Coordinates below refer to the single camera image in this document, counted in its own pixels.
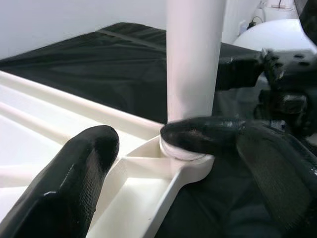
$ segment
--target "white plastic tube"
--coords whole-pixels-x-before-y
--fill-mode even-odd
[[[169,122],[211,115],[225,2],[167,1]]]

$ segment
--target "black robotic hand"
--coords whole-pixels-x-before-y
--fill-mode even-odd
[[[106,125],[69,140],[0,223],[0,238],[86,237],[118,150],[118,135]]]
[[[162,128],[176,147],[221,156],[238,153],[286,237],[317,235],[317,157],[280,123],[195,118]]]

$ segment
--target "black cloth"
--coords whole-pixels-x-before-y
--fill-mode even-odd
[[[165,123],[166,32],[129,23],[103,30],[120,36],[92,32],[0,60],[0,70]],[[220,57],[250,52],[222,44]],[[184,186],[156,235],[157,238],[223,236],[280,236],[238,155],[216,158],[204,180]]]
[[[252,53],[222,44],[220,57]],[[167,122],[164,30],[118,23],[0,60],[0,70],[130,114]]]

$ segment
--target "white cylinder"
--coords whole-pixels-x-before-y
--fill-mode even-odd
[[[167,1],[169,122],[211,115],[225,2]]]

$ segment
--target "white wall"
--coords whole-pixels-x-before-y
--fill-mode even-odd
[[[223,23],[222,42],[233,43],[239,35],[239,24],[252,20],[254,11],[261,0],[227,0]]]
[[[167,0],[0,0],[0,59],[34,50],[120,21],[166,29]],[[228,0],[222,41],[260,0]]]

